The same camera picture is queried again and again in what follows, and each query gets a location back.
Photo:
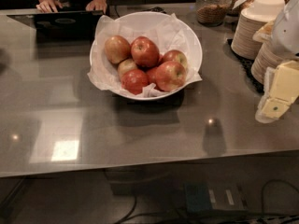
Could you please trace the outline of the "person's right hand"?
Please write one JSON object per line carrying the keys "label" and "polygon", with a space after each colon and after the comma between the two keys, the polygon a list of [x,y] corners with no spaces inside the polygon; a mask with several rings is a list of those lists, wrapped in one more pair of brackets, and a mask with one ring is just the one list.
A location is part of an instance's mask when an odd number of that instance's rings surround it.
{"label": "person's right hand", "polygon": [[57,12],[63,5],[58,0],[41,0],[36,8],[43,13]]}

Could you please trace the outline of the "person's left hand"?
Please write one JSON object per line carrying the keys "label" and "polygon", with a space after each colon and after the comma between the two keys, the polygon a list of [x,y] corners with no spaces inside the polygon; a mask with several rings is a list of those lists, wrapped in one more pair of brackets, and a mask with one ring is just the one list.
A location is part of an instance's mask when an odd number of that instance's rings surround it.
{"label": "person's left hand", "polygon": [[92,0],[87,6],[87,11],[99,10],[105,13],[107,11],[107,2],[105,0]]}

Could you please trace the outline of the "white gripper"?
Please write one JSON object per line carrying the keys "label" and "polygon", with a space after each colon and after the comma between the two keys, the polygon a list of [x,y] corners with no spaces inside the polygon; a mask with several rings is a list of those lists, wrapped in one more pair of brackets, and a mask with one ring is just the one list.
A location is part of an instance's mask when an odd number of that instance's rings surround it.
{"label": "white gripper", "polygon": [[[271,40],[274,21],[269,21],[254,35],[253,40],[263,43]],[[299,62],[288,61],[276,68],[267,67],[264,74],[263,96],[255,119],[271,123],[282,117],[299,97]]]}

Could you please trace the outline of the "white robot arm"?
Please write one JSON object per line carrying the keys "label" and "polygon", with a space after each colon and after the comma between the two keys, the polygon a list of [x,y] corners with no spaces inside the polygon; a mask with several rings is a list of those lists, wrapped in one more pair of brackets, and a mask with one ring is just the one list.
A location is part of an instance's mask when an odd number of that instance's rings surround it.
{"label": "white robot arm", "polygon": [[263,41],[251,73],[263,84],[255,118],[279,120],[299,97],[299,0],[290,0],[273,21],[270,35],[262,27],[253,37]]}

